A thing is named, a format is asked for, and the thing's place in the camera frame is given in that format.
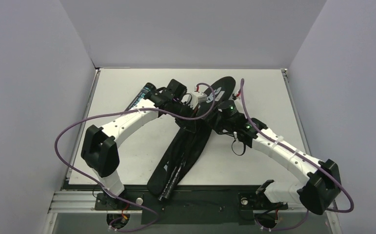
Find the black shuttlecock tube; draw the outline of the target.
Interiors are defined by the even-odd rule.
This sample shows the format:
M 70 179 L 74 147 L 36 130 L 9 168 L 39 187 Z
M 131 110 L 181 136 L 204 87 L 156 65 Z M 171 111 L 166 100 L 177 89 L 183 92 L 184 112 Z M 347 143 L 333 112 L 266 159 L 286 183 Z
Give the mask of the black shuttlecock tube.
M 155 90 L 156 86 L 150 82 L 146 83 L 142 89 L 139 91 L 139 93 L 133 98 L 133 100 L 129 103 L 129 105 L 126 107 L 125 111 L 130 110 L 131 108 L 135 107 L 144 97 L 147 93 L 149 93 L 152 90 Z

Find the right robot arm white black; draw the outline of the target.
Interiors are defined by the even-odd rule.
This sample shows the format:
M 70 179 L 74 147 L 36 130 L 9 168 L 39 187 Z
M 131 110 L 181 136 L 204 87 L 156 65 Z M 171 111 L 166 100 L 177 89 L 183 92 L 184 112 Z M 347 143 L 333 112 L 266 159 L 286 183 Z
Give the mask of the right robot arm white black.
M 256 191 L 259 207 L 269 209 L 277 203 L 297 203 L 314 214 L 323 214 L 341 192 L 337 186 L 341 182 L 338 165 L 331 159 L 322 161 L 298 150 L 256 118 L 249 122 L 238 111 L 237 103 L 224 101 L 212 112 L 208 123 L 213 130 L 219 135 L 232 135 L 245 147 L 265 154 L 298 180 L 267 180 Z

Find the black racket bag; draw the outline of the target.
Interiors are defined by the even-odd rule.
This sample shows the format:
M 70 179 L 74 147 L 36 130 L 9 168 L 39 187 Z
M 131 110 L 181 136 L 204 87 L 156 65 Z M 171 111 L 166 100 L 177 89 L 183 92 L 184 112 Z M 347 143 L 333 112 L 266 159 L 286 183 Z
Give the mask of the black racket bag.
M 186 160 L 185 175 L 189 172 L 199 159 L 211 135 L 212 129 L 208 125 L 208 117 L 222 102 L 230 99 L 235 86 L 236 81 L 233 77 L 227 76 L 218 79 L 204 91 L 207 100 L 194 108 L 187 104 L 190 99 L 187 87 L 175 79 L 172 79 L 167 87 L 161 87 L 148 93 L 147 98 L 154 103 L 155 107 L 175 114 L 175 118 L 197 121 L 196 133 L 179 128 L 148 180 L 149 192 L 159 197 L 173 168 L 183 159 Z M 195 108 L 198 108 L 197 116 L 188 117 L 188 114 Z

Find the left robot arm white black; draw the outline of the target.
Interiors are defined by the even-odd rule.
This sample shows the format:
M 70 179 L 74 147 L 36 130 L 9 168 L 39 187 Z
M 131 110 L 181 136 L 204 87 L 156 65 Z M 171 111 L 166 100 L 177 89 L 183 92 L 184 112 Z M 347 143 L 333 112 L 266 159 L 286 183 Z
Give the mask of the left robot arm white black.
M 189 93 L 190 101 L 182 102 L 188 94 L 186 86 L 172 79 L 167 87 L 146 83 L 137 96 L 118 117 L 102 126 L 87 128 L 80 156 L 96 174 L 107 203 L 115 210 L 126 205 L 125 186 L 117 169 L 120 164 L 118 148 L 148 122 L 162 114 L 174 114 L 183 123 L 194 123 L 196 112 L 207 100 L 199 90 Z

